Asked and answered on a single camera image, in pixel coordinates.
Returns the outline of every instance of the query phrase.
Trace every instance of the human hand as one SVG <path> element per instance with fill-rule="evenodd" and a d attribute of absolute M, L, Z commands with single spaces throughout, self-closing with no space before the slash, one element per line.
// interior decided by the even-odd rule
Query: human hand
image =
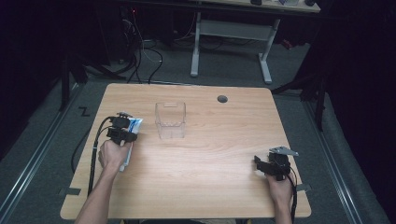
<path fill-rule="evenodd" d="M 265 175 L 268 179 L 270 186 L 270 194 L 276 206 L 289 208 L 290 199 L 292 196 L 291 183 L 286 177 L 284 180 L 277 181 L 273 175 Z"/>
<path fill-rule="evenodd" d="M 123 146 L 115 144 L 111 140 L 106 140 L 99 151 L 99 162 L 103 168 L 115 168 L 119 170 L 133 143 L 124 143 Z"/>

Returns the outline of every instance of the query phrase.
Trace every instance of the table top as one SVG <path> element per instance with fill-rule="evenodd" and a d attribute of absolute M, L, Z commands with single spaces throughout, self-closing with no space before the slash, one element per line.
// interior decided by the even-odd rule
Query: table top
<path fill-rule="evenodd" d="M 218 101 L 219 95 L 228 98 Z M 184 138 L 161 139 L 155 104 L 186 103 Z M 114 181 L 109 218 L 273 217 L 274 205 L 253 157 L 290 147 L 271 92 L 265 88 L 110 84 L 92 125 L 61 217 L 75 219 L 87 198 L 92 145 L 102 120 L 125 111 L 143 119 L 131 161 Z M 103 133 L 101 145 L 107 140 Z M 301 178 L 293 157 L 291 167 Z M 95 182 L 101 173 L 96 163 Z M 298 192 L 297 217 L 311 213 Z"/>
<path fill-rule="evenodd" d="M 312 7 L 309 7 L 305 4 L 304 0 L 299 0 L 296 6 L 283 6 L 278 1 L 271 0 L 262 0 L 261 6 L 255 6 L 250 3 L 250 0 L 200 0 L 201 2 L 207 3 L 219 3 L 219 4 L 228 4 L 228 5 L 237 5 L 243 7 L 263 7 L 263 8 L 271 8 L 271 9 L 281 9 L 287 11 L 300 11 L 300 12 L 320 12 L 320 7 L 318 4 L 314 4 Z"/>

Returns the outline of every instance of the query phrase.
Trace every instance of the dark background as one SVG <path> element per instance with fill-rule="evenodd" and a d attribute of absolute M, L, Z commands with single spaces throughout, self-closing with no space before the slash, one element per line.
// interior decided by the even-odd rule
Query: dark background
<path fill-rule="evenodd" d="M 332 60 L 326 90 L 361 169 L 390 221 L 395 222 L 391 210 L 396 198 L 395 3 L 334 0 L 318 4 L 322 15 L 346 20 L 320 25 L 307 19 L 285 19 L 276 43 L 286 39 L 292 45 L 312 44 L 296 79 L 322 72 L 320 66 Z M 138 13 L 137 19 L 145 21 L 139 23 L 143 35 L 169 45 L 173 30 L 185 34 L 193 17 L 191 12 L 147 8 Z M 104 10 L 45 1 L 0 5 L 1 158 L 59 79 L 67 49 L 76 49 L 101 64 L 124 58 L 125 47 L 115 44 L 122 43 L 115 41 L 122 29 L 117 15 L 116 7 Z M 113 22 L 106 24 L 103 17 L 113 18 Z M 330 52 L 335 57 L 329 59 Z"/>

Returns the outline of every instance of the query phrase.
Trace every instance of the gray carpet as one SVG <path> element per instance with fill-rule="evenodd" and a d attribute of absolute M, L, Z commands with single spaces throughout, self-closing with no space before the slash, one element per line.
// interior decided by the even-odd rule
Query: gray carpet
<path fill-rule="evenodd" d="M 216 50 L 203 49 L 201 51 L 200 75 L 195 78 L 190 77 L 191 46 L 174 45 L 169 48 L 158 44 L 153 49 L 163 55 L 163 66 L 152 80 L 195 85 L 274 89 L 293 79 L 309 49 L 309 46 L 302 46 L 286 50 L 279 45 L 274 45 L 268 58 L 274 82 L 268 86 L 263 83 L 257 55 L 251 53 L 252 51 L 260 52 L 260 44 L 255 42 L 243 47 L 228 44 Z M 205 47 L 213 48 L 215 46 L 216 43 L 211 43 Z M 149 59 L 143 54 L 139 68 L 141 80 L 149 78 L 149 75 L 159 64 L 155 61 L 160 59 L 155 52 L 146 50 L 145 53 Z M 110 69 L 117 70 L 120 67 L 121 65 L 114 64 Z M 64 202 L 64 195 L 60 194 L 60 190 L 67 188 L 70 184 L 73 177 L 71 168 L 73 151 L 82 139 L 82 144 L 74 159 L 74 164 L 77 164 L 80 151 L 85 144 L 84 134 L 92 125 L 106 85 L 111 82 L 115 81 L 104 77 L 90 76 L 88 83 L 78 88 L 80 92 L 76 93 L 76 100 L 65 114 L 60 129 L 54 134 L 49 144 L 47 155 L 13 210 L 8 223 L 71 223 L 71 221 L 60 218 L 59 214 Z M 12 190 L 26 163 L 56 117 L 60 106 L 60 93 L 60 85 L 57 85 L 30 118 L 29 125 L 18 142 L 0 162 L 0 178 L 2 179 L 0 202 L 3 202 Z M 346 210 L 339 198 L 321 150 L 322 139 L 320 139 L 316 127 L 312 125 L 312 117 L 306 112 L 309 103 L 300 102 L 296 93 L 298 91 L 288 91 L 274 97 L 290 146 L 301 155 L 295 160 L 302 180 L 312 187 L 312 190 L 307 192 L 312 215 L 307 218 L 297 218 L 295 223 L 349 223 Z M 82 116 L 83 109 L 81 107 L 87 108 L 88 117 Z M 361 221 L 363 223 L 389 223 L 350 152 L 328 98 L 323 117 L 323 128 L 324 133 L 321 134 L 345 178 L 360 211 Z M 270 218 L 263 218 L 255 219 L 253 223 L 274 222 Z"/>

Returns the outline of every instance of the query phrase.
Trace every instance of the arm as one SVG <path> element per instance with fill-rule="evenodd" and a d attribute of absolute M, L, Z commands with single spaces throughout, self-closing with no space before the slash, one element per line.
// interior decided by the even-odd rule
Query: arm
<path fill-rule="evenodd" d="M 82 206 L 75 223 L 107 223 L 113 182 L 131 145 L 132 143 L 125 143 L 120 147 L 110 140 L 101 145 L 99 161 L 102 164 L 103 171 L 90 196 Z"/>
<path fill-rule="evenodd" d="M 275 204 L 275 221 L 276 224 L 291 224 L 290 199 L 292 196 L 291 183 L 285 180 L 276 181 L 272 175 L 266 175 L 271 197 Z"/>

